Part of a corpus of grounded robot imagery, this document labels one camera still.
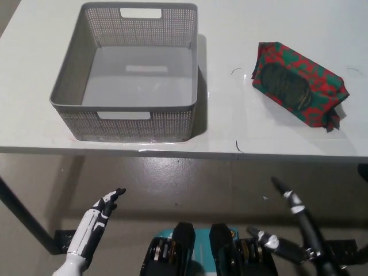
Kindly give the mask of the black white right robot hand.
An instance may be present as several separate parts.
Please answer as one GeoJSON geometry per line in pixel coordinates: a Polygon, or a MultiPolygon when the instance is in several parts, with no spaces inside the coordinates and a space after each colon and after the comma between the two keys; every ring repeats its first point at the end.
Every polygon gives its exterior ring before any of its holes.
{"type": "Polygon", "coordinates": [[[269,234],[257,227],[247,228],[248,233],[258,240],[264,248],[297,265],[308,259],[325,254],[324,238],[313,222],[309,211],[296,192],[276,177],[271,178],[275,189],[287,200],[290,211],[297,218],[306,247],[295,242],[269,234]]]}

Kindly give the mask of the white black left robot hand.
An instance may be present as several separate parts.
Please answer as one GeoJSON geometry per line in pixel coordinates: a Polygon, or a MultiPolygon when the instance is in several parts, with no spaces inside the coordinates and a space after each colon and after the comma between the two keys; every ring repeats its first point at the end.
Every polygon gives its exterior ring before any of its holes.
{"type": "Polygon", "coordinates": [[[115,201],[126,192],[126,188],[118,188],[101,197],[84,214],[72,238],[67,254],[74,254],[91,262],[112,211],[115,201]]]}

